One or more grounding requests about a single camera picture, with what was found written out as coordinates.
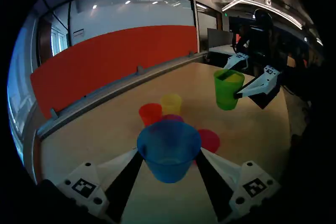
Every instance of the red partition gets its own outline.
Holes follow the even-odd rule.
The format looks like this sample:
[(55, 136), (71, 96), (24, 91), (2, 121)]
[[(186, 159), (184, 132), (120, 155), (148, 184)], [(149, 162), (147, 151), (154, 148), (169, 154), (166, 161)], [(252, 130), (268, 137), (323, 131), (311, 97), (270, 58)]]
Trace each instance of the red partition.
[(30, 76), (42, 113), (61, 111), (84, 95), (137, 71), (197, 52), (194, 26), (164, 25), (125, 29), (78, 43)]

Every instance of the pink cup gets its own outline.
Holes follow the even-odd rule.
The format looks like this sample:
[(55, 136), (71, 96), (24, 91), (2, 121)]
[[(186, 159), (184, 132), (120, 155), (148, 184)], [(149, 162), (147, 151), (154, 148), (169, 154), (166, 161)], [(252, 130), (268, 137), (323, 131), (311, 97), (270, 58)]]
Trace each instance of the pink cup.
[(208, 129), (199, 129), (198, 133), (202, 139), (202, 147), (212, 153), (215, 153), (221, 144), (219, 136)]

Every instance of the glass window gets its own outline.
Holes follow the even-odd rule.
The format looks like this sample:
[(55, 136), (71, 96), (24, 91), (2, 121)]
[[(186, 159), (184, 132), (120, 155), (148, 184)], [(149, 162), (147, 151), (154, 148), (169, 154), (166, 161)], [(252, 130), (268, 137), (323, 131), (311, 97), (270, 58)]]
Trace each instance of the glass window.
[(36, 100), (30, 82), (32, 60), (36, 60), (32, 53), (36, 22), (37, 18), (33, 14), (25, 20), (14, 45), (8, 73), (8, 109), (11, 125), (18, 137), (21, 137), (28, 113)]
[(66, 35), (51, 28), (51, 49), (52, 55), (55, 56), (57, 53), (68, 48), (68, 43), (66, 41)]
[(154, 25), (194, 26), (190, 0), (74, 0), (71, 42), (123, 29)]

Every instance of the window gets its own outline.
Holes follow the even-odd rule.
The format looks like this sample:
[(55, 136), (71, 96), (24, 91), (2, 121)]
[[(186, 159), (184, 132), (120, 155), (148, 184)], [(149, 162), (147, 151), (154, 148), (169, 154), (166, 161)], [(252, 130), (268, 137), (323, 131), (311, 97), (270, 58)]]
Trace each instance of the window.
[(51, 28), (51, 50), (52, 55), (55, 56), (57, 53), (68, 48), (68, 43), (66, 41), (66, 35), (59, 32), (58, 30)]

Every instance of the table surface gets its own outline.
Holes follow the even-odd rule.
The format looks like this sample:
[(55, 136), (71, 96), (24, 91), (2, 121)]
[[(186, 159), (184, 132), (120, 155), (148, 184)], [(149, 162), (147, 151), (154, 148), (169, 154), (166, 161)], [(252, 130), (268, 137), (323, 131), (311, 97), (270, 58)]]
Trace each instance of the table surface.
[(215, 52), (215, 53), (224, 53), (227, 55), (235, 55), (232, 45), (221, 45), (216, 47), (209, 48), (209, 52)]
[[(164, 94), (177, 93), (183, 99), (181, 116), (185, 122), (196, 129), (210, 129), (220, 137), (217, 155), (238, 165), (253, 160), (279, 179), (290, 147), (283, 90), (263, 110), (249, 98), (241, 98), (234, 110), (223, 111), (215, 101), (213, 73), (219, 69), (190, 63), (139, 85), (71, 121), (42, 142), (43, 177), (57, 184), (83, 162), (100, 164), (130, 151), (136, 146), (143, 129), (139, 108), (146, 103), (159, 103)], [(251, 79), (252, 76), (245, 75), (244, 83)], [(197, 222), (216, 222), (194, 164), (180, 182), (164, 184), (153, 177), (143, 162), (124, 211), (123, 223), (133, 223), (146, 214), (153, 214), (155, 206), (160, 207), (156, 211), (160, 223), (165, 222), (164, 216), (172, 223), (190, 214)]]

